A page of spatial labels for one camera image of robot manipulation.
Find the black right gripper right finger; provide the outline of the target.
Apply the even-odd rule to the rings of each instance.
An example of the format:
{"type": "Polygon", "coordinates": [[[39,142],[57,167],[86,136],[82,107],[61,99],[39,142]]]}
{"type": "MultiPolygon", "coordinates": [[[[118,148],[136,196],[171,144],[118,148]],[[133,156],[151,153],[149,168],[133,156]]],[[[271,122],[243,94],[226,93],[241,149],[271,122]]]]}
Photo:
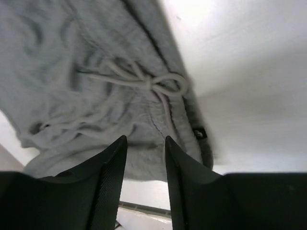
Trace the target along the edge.
{"type": "Polygon", "coordinates": [[[203,166],[171,138],[165,162],[175,230],[304,230],[305,173],[231,173],[203,166]]]}

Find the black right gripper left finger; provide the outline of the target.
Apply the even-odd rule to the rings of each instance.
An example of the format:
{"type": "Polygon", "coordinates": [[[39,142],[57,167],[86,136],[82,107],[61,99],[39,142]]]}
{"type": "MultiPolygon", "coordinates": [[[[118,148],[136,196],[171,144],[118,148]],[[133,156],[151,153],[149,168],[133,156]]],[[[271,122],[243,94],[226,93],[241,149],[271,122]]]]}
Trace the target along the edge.
{"type": "Polygon", "coordinates": [[[126,157],[121,136],[101,153],[56,176],[0,174],[3,230],[112,230],[126,157]]]}

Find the grey shorts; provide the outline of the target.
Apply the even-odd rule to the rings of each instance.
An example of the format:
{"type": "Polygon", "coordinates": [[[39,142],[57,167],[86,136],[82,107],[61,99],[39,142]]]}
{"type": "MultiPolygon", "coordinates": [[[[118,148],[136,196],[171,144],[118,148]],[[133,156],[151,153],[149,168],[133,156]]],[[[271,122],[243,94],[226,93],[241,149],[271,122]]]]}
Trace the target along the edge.
{"type": "Polygon", "coordinates": [[[154,0],[3,0],[0,109],[24,171],[57,175],[120,136],[125,178],[166,180],[165,138],[213,167],[190,79],[154,0]]]}

